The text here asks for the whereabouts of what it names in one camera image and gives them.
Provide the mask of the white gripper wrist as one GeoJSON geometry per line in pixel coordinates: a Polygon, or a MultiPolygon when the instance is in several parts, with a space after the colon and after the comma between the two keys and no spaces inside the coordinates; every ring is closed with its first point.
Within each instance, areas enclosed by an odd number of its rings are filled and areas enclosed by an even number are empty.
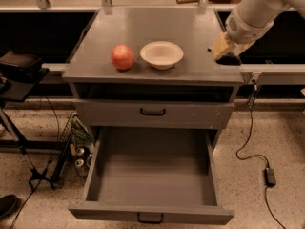
{"type": "Polygon", "coordinates": [[[263,27],[248,25],[242,20],[237,9],[233,9],[225,22],[227,32],[220,33],[211,47],[213,60],[217,61],[231,51],[234,55],[242,54],[254,44],[254,41],[263,37],[273,25],[274,22],[268,22],[263,27]]]}

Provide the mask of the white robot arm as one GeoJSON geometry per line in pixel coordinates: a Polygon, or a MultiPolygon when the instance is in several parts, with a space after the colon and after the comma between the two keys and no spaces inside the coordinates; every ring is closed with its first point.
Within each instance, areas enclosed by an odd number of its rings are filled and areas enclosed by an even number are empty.
{"type": "Polygon", "coordinates": [[[232,62],[263,37],[279,14],[295,9],[305,18],[305,0],[241,0],[231,11],[210,47],[215,62],[232,62]]]}

